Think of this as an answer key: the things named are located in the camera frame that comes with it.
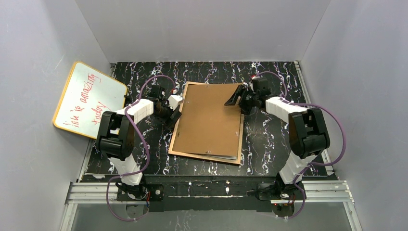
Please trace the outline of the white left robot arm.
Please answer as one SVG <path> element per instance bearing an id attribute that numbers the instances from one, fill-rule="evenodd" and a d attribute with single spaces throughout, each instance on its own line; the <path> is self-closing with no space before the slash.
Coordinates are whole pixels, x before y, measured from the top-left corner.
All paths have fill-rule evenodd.
<path id="1" fill-rule="evenodd" d="M 103 112 L 95 146 L 113 163 L 123 184 L 136 186 L 142 179 L 142 171 L 132 154 L 135 134 L 140 134 L 137 123 L 154 116 L 166 129 L 173 129 L 181 117 L 182 103 L 182 96 L 166 97 L 163 87 L 153 86 L 147 96 L 123 109 Z"/>

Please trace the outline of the mountain landscape photo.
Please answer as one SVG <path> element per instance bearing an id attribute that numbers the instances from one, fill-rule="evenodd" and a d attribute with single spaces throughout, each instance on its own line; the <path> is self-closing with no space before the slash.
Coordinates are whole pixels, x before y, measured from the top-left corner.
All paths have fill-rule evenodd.
<path id="1" fill-rule="evenodd" d="M 237 156 L 229 156 L 229 155 L 210 155 L 210 154 L 192 154 L 195 157 L 207 160 L 233 160 L 237 159 Z"/>

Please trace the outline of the aluminium front rail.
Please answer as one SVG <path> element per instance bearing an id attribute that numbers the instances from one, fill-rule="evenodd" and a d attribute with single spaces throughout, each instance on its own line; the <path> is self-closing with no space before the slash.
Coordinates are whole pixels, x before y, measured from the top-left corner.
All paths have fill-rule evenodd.
<path id="1" fill-rule="evenodd" d="M 255 210 L 266 204 L 280 206 L 286 202 L 268 195 L 268 177 L 151 177 L 141 195 L 129 196 L 106 182 L 72 183 L 69 187 L 60 229 L 71 230 L 80 204 L 148 205 L 151 212 L 181 210 Z M 362 229 L 354 207 L 354 199 L 345 180 L 306 177 L 301 187 L 305 198 L 297 192 L 293 203 L 342 203 L 350 227 Z"/>

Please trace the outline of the yellow-rimmed whiteboard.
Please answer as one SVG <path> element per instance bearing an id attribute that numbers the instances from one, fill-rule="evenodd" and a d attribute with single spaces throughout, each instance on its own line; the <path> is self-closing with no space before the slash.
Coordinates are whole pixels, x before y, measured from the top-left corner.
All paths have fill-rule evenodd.
<path id="1" fill-rule="evenodd" d="M 122 109 L 127 86 L 83 62 L 75 62 L 65 84 L 53 125 L 96 139 L 102 114 Z"/>

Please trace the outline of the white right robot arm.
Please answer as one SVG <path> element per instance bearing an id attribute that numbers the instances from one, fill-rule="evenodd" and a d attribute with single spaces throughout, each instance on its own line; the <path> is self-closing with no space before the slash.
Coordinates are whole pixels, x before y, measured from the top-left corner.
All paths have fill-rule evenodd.
<path id="1" fill-rule="evenodd" d="M 271 78 L 260 76 L 253 77 L 248 84 L 240 84 L 224 103 L 225 106 L 236 104 L 244 115 L 256 107 L 288 125 L 291 152 L 276 176 L 274 188 L 280 192 L 298 188 L 303 173 L 330 145 L 322 111 L 289 104 L 274 92 Z"/>

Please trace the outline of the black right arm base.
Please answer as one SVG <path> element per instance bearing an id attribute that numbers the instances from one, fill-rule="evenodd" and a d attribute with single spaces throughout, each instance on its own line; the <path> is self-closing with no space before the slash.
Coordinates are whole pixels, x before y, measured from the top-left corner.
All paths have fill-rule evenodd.
<path id="1" fill-rule="evenodd" d="M 306 191 L 302 182 L 297 184 L 280 185 L 274 183 L 260 183 L 256 186 L 255 196 L 261 201 L 274 201 L 272 210 L 274 212 L 288 212 L 293 214 L 295 202 L 303 202 L 306 199 Z"/>

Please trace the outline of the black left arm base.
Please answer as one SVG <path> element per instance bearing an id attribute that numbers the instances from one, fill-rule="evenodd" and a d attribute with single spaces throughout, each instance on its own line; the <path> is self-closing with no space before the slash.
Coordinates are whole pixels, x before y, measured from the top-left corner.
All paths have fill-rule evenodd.
<path id="1" fill-rule="evenodd" d="M 131 186 L 120 182 L 115 183 L 118 188 L 117 201 L 162 201 L 164 187 L 158 184 L 142 183 Z"/>

